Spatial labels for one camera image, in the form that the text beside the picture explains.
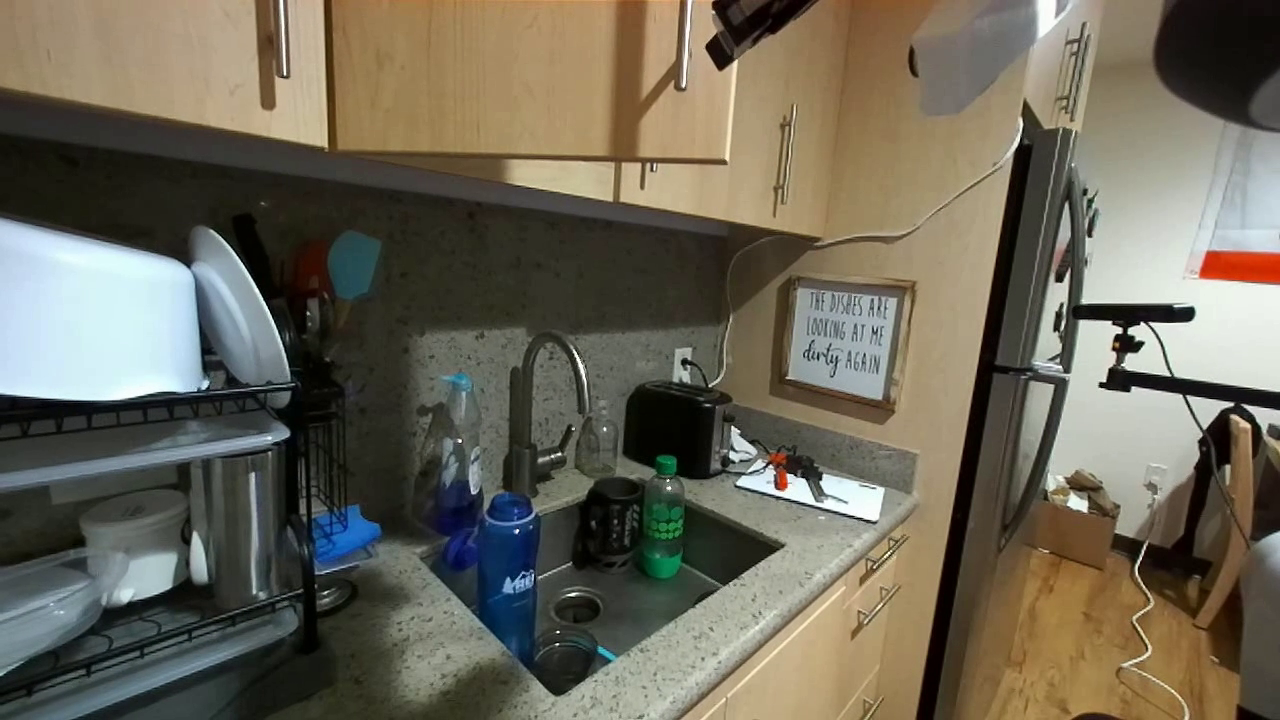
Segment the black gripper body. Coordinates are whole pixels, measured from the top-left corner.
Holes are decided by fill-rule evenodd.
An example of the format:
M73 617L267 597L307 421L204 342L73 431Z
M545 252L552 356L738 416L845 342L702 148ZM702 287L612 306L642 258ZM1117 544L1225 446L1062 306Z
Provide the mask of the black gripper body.
M784 32L817 0L711 0L715 35L704 45L715 69L733 69L762 42Z

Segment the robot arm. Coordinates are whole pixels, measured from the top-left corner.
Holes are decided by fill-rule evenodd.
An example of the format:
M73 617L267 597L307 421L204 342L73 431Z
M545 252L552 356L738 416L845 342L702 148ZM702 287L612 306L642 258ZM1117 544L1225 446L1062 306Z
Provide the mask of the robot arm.
M733 69L762 42L784 32L817 0L711 0L704 45ZM909 42L909 71L928 115L964 113L1013 61L1025 61L1078 0L937 0ZM1241 124L1280 129L1280 0L1163 0L1152 42L1159 85L1184 105Z

